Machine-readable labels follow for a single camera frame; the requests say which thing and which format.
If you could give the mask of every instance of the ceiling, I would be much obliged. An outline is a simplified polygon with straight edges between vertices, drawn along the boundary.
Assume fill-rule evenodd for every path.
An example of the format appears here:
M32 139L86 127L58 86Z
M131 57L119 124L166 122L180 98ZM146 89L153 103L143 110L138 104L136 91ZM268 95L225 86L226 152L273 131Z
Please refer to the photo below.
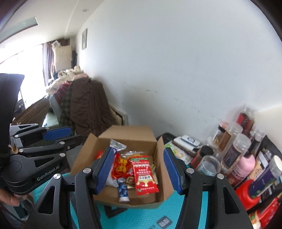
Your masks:
M22 31L0 44L0 63L29 47L75 36L104 0L28 0L7 23L3 32L32 17L38 26Z

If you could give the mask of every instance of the red snack packet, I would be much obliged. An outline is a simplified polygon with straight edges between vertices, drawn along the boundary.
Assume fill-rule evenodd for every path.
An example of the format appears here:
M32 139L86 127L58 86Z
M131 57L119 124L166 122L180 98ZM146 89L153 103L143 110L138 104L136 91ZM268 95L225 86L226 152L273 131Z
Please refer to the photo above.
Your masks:
M159 192L146 156L131 158L137 195Z
M114 158L114 166L112 170L112 178L128 178L133 175L132 165L129 160L120 158L120 154L116 153Z
M102 155L103 155L103 153L104 153L103 150L99 150L98 153L97 153L97 156L96 156L95 160L101 158Z

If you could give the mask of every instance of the blue gripper pad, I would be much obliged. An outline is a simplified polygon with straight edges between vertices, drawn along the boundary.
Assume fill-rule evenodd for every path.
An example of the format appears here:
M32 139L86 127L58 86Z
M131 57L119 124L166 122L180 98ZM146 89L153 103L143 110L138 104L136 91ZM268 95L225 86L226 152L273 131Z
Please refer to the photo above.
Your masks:
M178 160L179 159L175 157L170 147L165 148L164 163L166 165L171 184L178 194L183 195L185 191L184 189L187 186L185 184L185 172Z
M100 160L104 160L100 171L98 172L97 175L97 186L96 186L96 193L99 194L105 187L106 181L108 178L108 175L110 173L111 167L114 163L114 155L115 155L116 150L107 147L105 152L103 153L103 156Z
M43 135L43 139L46 141L52 141L60 138L65 138L70 135L71 135L71 128L62 127L62 128L47 130L45 135Z

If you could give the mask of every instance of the metal screw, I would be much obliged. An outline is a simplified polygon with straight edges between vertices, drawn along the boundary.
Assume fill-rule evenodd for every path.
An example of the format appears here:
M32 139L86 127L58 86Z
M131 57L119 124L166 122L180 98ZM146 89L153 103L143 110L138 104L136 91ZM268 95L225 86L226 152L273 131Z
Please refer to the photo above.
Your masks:
M219 173L219 174L217 174L217 178L222 180L224 178L224 175Z
M60 179L60 178L61 178L61 174L56 173L56 174L53 176L53 178L54 178L55 180Z
M84 172L84 173L90 173L90 172L91 172L91 168L85 168L85 169L83 170L83 172Z
M193 173L193 172L194 172L194 169L188 168L188 169L186 169L186 172L187 172L187 173Z

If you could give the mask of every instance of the open cardboard box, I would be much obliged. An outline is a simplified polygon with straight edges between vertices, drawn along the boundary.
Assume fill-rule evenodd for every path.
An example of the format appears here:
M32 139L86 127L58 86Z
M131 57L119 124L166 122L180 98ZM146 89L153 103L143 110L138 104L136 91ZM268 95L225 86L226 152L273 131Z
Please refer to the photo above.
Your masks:
M158 178L158 193L137 196L135 189L128 190L130 202L121 204L118 190L112 186L105 186L99 195L93 195L96 203L122 208L157 208L173 193L166 166L164 164L164 143L162 138L157 142L152 130L148 126L112 126L98 138L90 134L76 158L70 174L75 175L86 167L91 166L99 150L105 150L114 139L127 146L128 151L141 151L152 156L156 163Z

